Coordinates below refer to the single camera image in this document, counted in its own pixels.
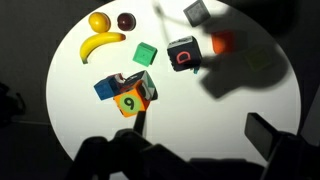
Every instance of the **green cube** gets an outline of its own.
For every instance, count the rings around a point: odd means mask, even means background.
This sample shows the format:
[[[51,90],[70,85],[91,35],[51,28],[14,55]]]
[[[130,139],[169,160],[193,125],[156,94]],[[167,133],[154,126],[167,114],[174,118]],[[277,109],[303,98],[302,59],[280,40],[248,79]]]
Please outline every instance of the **green cube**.
[[[134,53],[133,61],[148,67],[149,64],[153,63],[153,60],[156,54],[157,54],[156,48],[141,42],[137,46],[137,50]]]
[[[252,48],[246,53],[245,58],[254,72],[261,71],[271,64],[270,57],[263,48]]]

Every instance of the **banana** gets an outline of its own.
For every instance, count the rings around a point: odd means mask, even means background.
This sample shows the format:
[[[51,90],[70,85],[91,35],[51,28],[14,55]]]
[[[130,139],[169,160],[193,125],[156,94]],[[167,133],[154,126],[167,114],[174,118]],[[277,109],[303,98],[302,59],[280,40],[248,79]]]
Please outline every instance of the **banana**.
[[[126,36],[117,32],[104,32],[93,35],[86,39],[80,48],[80,57],[83,64],[88,64],[87,58],[89,54],[97,47],[111,43],[111,42],[119,42],[126,39]]]

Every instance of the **lemon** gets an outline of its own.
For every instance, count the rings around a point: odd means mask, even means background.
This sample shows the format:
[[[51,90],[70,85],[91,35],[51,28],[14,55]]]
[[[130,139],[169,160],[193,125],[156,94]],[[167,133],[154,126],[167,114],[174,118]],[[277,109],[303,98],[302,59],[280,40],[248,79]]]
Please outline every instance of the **lemon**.
[[[91,29],[97,33],[109,31],[111,22],[109,17],[102,12],[94,12],[89,16],[89,24]]]

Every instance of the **table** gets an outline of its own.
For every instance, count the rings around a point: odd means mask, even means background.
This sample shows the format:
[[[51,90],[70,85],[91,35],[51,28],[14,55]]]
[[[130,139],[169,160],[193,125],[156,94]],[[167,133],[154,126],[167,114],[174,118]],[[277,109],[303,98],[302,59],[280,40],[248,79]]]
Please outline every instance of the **table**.
[[[218,1],[204,0],[211,26],[192,28],[183,10],[194,0],[161,0],[162,15],[154,1],[117,0],[95,11],[111,20],[110,32],[121,32],[126,40],[98,47],[84,65],[79,57],[82,42],[95,33],[84,17],[65,36],[50,66],[47,106],[53,129],[73,159],[84,139],[104,136],[108,140],[119,129],[131,128],[135,116],[124,118],[111,99],[100,101],[93,86],[106,76],[124,77],[147,70],[159,94],[146,116],[146,139],[161,143],[185,160],[191,157],[245,158],[266,162],[244,135],[248,112],[257,112],[278,130],[296,133],[300,118],[300,92],[287,56],[275,40],[246,15]],[[133,31],[118,29],[117,16],[132,13]],[[239,38],[235,53],[216,55],[210,33],[233,30]],[[175,72],[169,62],[169,42],[193,35],[206,60],[198,74]],[[132,61],[140,42],[158,49],[154,63],[144,67]],[[250,71],[247,49],[264,47],[272,65],[261,72]]]

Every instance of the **orange block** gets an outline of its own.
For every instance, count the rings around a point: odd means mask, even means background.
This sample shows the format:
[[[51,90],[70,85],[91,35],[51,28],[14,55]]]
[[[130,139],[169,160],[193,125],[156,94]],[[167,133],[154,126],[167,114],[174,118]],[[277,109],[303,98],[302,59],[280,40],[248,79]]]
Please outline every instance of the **orange block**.
[[[136,115],[139,111],[146,111],[151,99],[145,99],[150,93],[143,80],[138,80],[132,86],[122,89],[122,93],[115,96],[118,108],[124,117]]]
[[[234,49],[234,34],[231,31],[219,31],[211,34],[213,51],[216,54],[230,53]]]

